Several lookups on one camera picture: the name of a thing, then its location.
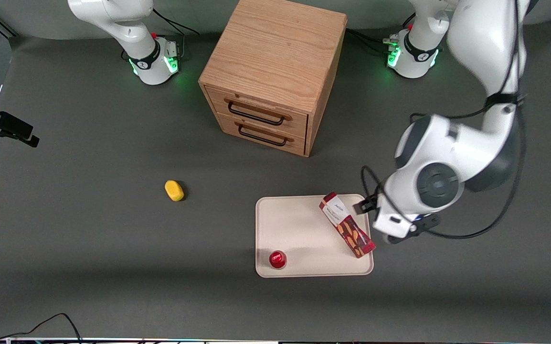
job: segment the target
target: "drawer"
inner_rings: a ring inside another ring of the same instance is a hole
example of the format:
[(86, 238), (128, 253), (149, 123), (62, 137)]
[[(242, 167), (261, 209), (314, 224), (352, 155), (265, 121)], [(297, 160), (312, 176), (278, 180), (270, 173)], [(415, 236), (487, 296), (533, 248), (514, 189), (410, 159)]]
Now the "drawer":
[(271, 148), (287, 151), (297, 155), (303, 155), (306, 148), (306, 140), (294, 135), (282, 134), (262, 127), (254, 126), (248, 122), (242, 122), (235, 117), (218, 114), (221, 129), (230, 135), (264, 144)]
[(306, 137), (307, 115), (295, 113), (281, 107), (260, 104), (229, 92), (219, 91), (206, 86), (206, 92), (216, 112), (243, 120), (254, 127), (280, 131)]

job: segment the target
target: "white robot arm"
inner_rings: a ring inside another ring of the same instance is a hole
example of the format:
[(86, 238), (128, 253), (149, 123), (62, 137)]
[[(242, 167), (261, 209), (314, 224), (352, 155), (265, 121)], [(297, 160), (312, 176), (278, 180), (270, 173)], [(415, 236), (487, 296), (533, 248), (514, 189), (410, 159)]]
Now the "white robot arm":
[(68, 0), (68, 6), (78, 19), (103, 29), (120, 43), (144, 83), (158, 85), (178, 72), (176, 42), (153, 37), (140, 21), (153, 11), (153, 0)]
[[(404, 40), (413, 47), (400, 47), (396, 71), (408, 77), (423, 75), (430, 59), (418, 61), (413, 49), (435, 48), (445, 33), (443, 28), (449, 27), (452, 54), (481, 81), (487, 101), (481, 111), (485, 111), (481, 130), (439, 115), (424, 116), (405, 130), (396, 148), (397, 170), (373, 199), (373, 208), (378, 209), (373, 228), (393, 243), (438, 224), (434, 216), (432, 224), (422, 218), (452, 205), (465, 188), (474, 192), (492, 189), (511, 176), (519, 143), (518, 80), (526, 61), (521, 13), (526, 13), (529, 0), (411, 2), (418, 18), (411, 32), (405, 32), (409, 39)], [(451, 24), (446, 17), (437, 19), (439, 11), (456, 5)], [(420, 46), (413, 37), (430, 44)]]

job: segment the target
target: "white tray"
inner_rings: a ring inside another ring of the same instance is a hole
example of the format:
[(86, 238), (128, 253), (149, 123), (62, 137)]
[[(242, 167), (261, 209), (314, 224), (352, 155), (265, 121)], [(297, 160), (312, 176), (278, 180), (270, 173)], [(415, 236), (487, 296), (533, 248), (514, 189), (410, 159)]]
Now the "white tray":
[[(356, 258), (319, 208), (324, 196), (265, 197), (256, 202), (256, 256), (261, 277), (317, 277), (367, 275), (373, 270), (373, 252)], [(367, 214), (352, 206), (360, 194), (339, 194), (356, 224), (371, 237)], [(269, 264), (275, 250), (286, 254), (280, 270)]]

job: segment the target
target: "wooden drawer cabinet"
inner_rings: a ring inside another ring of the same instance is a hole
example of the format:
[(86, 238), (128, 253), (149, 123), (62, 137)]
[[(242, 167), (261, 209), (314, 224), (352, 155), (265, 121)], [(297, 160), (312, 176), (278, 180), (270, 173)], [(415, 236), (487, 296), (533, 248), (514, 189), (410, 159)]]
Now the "wooden drawer cabinet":
[(221, 129), (309, 156), (346, 23), (286, 0), (239, 0), (199, 78)]

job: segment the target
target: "red cup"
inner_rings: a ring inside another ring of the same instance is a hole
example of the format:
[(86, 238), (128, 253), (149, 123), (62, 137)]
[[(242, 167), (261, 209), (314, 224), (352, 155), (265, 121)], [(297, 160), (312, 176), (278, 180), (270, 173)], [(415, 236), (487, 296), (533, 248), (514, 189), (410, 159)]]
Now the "red cup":
[(286, 255), (282, 251), (273, 251), (269, 256), (269, 264), (271, 264), (274, 269), (284, 268), (284, 266), (286, 266)]

